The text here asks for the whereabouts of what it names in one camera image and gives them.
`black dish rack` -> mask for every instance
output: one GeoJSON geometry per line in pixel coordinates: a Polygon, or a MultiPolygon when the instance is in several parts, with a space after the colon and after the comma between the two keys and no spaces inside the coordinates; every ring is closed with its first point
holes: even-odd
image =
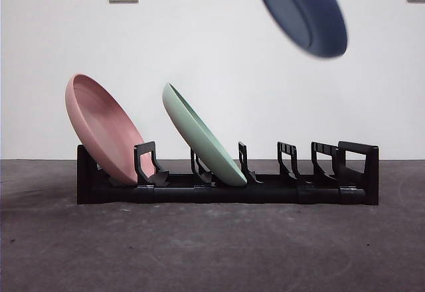
{"type": "Polygon", "coordinates": [[[191,150],[189,174],[170,174],[157,162],[155,142],[134,147],[137,185],[123,185],[112,179],[90,156],[83,145],[77,147],[77,203],[106,202],[239,202],[292,204],[369,204],[379,203],[379,148],[340,141],[338,146],[311,143],[313,174],[298,171],[297,149],[278,142],[279,174],[256,174],[248,167],[246,146],[239,142],[239,161],[247,178],[246,186],[229,186],[221,182],[191,150]],[[346,152],[365,155],[363,172],[346,166],[346,152]],[[143,173],[140,156],[151,153],[156,173],[149,178],[143,173]],[[332,174],[317,162],[317,153],[331,156],[332,174]],[[290,167],[282,155],[290,156],[290,167]]]}

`pink plate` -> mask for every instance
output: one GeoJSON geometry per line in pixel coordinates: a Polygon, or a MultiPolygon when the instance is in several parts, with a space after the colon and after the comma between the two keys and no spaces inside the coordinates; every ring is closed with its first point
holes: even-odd
{"type": "MultiPolygon", "coordinates": [[[[143,139],[117,101],[96,81],[77,74],[66,87],[65,104],[77,136],[99,166],[121,183],[137,184],[133,148],[143,139]]],[[[150,154],[142,155],[141,168],[148,177],[155,173],[150,154]]]]}

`white wall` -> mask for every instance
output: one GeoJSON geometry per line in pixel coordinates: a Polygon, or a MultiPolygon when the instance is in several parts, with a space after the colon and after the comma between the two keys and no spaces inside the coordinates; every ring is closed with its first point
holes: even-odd
{"type": "Polygon", "coordinates": [[[261,0],[2,0],[2,156],[74,159],[64,106],[76,72],[121,103],[160,158],[189,150],[161,101],[173,83],[236,157],[309,158],[311,140],[377,144],[381,159],[425,159],[425,5],[339,0],[345,56],[318,60],[276,27],[261,0]]]}

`plastic dish rack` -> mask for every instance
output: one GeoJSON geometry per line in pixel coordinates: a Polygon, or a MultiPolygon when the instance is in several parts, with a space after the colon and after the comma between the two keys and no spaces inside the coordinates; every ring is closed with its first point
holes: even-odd
{"type": "Polygon", "coordinates": [[[340,141],[338,146],[311,143],[313,174],[298,171],[297,149],[278,142],[279,174],[256,174],[248,168],[246,146],[239,142],[239,161],[248,180],[246,186],[228,186],[202,164],[191,150],[191,170],[188,174],[170,174],[157,162],[155,142],[134,147],[134,167],[137,185],[122,185],[113,180],[91,158],[83,145],[77,148],[77,203],[106,202],[240,202],[292,204],[369,204],[379,202],[379,148],[340,141]],[[363,172],[346,166],[346,152],[363,154],[363,172]],[[140,167],[140,156],[151,153],[156,173],[149,178],[140,167]],[[317,153],[331,156],[333,174],[327,174],[317,162],[317,153]],[[290,156],[290,167],[282,155],[290,156]]]}

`dish rack base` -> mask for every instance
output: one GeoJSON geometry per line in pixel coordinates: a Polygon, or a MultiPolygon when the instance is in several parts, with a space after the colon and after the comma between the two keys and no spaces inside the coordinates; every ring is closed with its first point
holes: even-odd
{"type": "Polygon", "coordinates": [[[338,146],[311,143],[313,174],[298,171],[297,149],[278,142],[279,173],[256,174],[248,167],[246,146],[239,142],[241,171],[248,180],[246,186],[222,183],[191,150],[190,174],[170,174],[157,162],[155,142],[134,147],[134,167],[137,185],[120,184],[93,160],[83,145],[77,147],[77,203],[134,202],[239,202],[247,204],[368,204],[379,203],[379,148],[340,141],[338,146]],[[365,155],[363,172],[346,166],[346,152],[365,155]],[[140,156],[151,153],[156,173],[147,177],[140,165],[140,156]],[[326,173],[317,162],[317,154],[332,159],[332,174],[326,173]],[[283,155],[290,156],[290,167],[283,155]]]}

